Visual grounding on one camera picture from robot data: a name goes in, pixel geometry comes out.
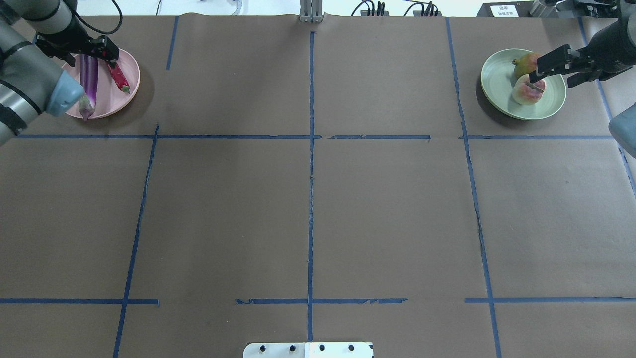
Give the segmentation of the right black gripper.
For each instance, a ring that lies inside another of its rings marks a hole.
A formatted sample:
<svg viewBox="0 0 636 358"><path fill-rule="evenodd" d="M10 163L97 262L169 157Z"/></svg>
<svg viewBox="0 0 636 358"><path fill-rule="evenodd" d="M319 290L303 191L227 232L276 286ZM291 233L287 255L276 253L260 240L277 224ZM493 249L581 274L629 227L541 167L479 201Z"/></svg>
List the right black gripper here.
<svg viewBox="0 0 636 358"><path fill-rule="evenodd" d="M598 31L590 43L578 50L575 59L571 46L558 47L537 59L536 69L529 73L529 82L545 77L575 72L567 79L569 88L596 79L604 81L629 70L636 63L635 18L621 18Z"/></svg>

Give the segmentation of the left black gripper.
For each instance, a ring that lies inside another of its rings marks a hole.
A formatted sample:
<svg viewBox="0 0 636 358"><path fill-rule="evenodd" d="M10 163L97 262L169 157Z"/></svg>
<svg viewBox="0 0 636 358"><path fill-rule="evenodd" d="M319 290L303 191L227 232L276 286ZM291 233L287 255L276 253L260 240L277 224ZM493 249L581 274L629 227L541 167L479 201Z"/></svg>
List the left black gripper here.
<svg viewBox="0 0 636 358"><path fill-rule="evenodd" d="M115 68L120 58L120 48L105 34L93 38L79 20L71 20L64 30L55 34L37 32L35 45L50 58L64 60L75 66L74 54L85 54L102 59L110 67Z"/></svg>

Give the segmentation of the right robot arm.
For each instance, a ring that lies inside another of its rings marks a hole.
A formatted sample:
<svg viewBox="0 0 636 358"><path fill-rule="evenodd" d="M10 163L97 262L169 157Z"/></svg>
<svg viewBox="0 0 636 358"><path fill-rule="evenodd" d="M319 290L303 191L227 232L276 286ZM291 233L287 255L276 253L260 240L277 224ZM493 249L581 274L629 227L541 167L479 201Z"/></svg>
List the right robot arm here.
<svg viewBox="0 0 636 358"><path fill-rule="evenodd" d="M590 36L584 47L574 50L570 45L562 45L539 57L529 77L536 83L545 77L568 75L568 88L595 80L609 85L609 105L614 110L609 132L618 145L634 157L635 2L618 0L616 11L616 20Z"/></svg>

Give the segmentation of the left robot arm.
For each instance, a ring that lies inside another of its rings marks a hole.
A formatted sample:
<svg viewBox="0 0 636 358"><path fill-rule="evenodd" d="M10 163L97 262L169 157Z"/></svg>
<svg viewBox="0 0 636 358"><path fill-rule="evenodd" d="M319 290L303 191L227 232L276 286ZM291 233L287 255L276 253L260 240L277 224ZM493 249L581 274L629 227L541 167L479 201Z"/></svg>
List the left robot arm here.
<svg viewBox="0 0 636 358"><path fill-rule="evenodd" d="M59 116L82 96L80 83L54 63L75 65L86 54L114 66L119 48L100 30L91 37L75 0L3 0L1 10L0 140L19 136L43 113Z"/></svg>

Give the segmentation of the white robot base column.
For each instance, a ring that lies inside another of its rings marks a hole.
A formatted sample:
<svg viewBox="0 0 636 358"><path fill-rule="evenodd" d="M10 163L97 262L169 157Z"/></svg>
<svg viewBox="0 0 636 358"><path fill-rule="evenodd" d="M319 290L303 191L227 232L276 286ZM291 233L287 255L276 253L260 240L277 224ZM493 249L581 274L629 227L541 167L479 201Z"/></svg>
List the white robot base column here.
<svg viewBox="0 0 636 358"><path fill-rule="evenodd" d="M277 342L252 343L243 358L374 358L370 342Z"/></svg>

